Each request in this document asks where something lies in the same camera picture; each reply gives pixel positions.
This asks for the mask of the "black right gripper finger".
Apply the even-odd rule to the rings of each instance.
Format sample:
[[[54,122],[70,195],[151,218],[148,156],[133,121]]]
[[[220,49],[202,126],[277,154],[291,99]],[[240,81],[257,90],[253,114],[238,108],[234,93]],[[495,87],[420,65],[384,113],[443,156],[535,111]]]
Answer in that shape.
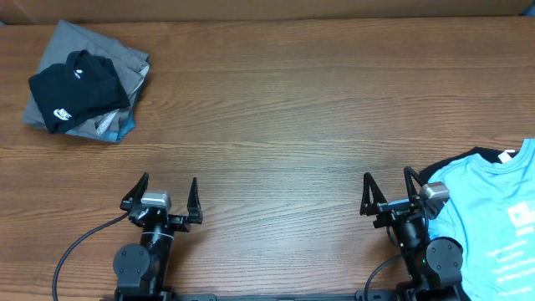
[[[410,200],[412,200],[413,196],[418,194],[417,190],[415,189],[414,182],[416,182],[419,187],[423,187],[423,181],[419,177],[418,173],[410,166],[406,166],[403,172],[407,196]]]
[[[360,204],[359,214],[372,216],[381,212],[381,207],[387,203],[384,194],[369,172],[363,176],[363,195]]]

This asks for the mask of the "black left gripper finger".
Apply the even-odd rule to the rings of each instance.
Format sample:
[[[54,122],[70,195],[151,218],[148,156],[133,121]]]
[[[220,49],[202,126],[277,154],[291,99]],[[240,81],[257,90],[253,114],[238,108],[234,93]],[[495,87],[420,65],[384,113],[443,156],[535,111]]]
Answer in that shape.
[[[149,183],[149,174],[145,172],[134,187],[124,196],[120,202],[120,210],[130,211],[134,206],[140,204]]]
[[[198,184],[196,177],[192,179],[186,207],[188,211],[189,222],[194,224],[202,224],[203,212],[201,209],[200,199],[198,195]]]

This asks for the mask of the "light blue printed t-shirt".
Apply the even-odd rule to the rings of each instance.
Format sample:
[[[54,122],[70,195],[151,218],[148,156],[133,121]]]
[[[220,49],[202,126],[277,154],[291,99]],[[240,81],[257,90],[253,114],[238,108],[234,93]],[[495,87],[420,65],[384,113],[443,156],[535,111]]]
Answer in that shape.
[[[450,199],[432,237],[463,246],[461,287],[471,300],[534,298],[534,140],[514,154],[470,154],[435,171]]]

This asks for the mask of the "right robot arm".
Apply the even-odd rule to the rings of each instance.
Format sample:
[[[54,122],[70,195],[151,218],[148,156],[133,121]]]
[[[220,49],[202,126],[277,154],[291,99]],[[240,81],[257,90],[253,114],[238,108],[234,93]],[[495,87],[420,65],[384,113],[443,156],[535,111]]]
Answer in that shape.
[[[461,300],[463,246],[452,237],[433,238],[431,220],[450,199],[442,182],[425,182],[410,167],[404,168],[407,199],[388,202],[370,173],[363,175],[359,214],[374,217],[375,228],[385,228],[400,253],[381,263],[360,292],[363,300],[379,295],[384,300]],[[372,291],[375,276],[393,263],[405,263],[409,280],[393,290]]]

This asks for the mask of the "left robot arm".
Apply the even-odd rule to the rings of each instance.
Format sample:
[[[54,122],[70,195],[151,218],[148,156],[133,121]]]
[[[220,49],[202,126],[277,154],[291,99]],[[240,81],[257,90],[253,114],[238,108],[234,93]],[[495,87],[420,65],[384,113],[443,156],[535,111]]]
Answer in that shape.
[[[166,270],[176,232],[189,232],[203,223],[197,179],[191,183],[186,215],[171,213],[168,191],[150,190],[144,173],[125,195],[120,209],[142,230],[140,241],[123,246],[115,255],[115,300],[175,300],[174,289],[165,285]]]

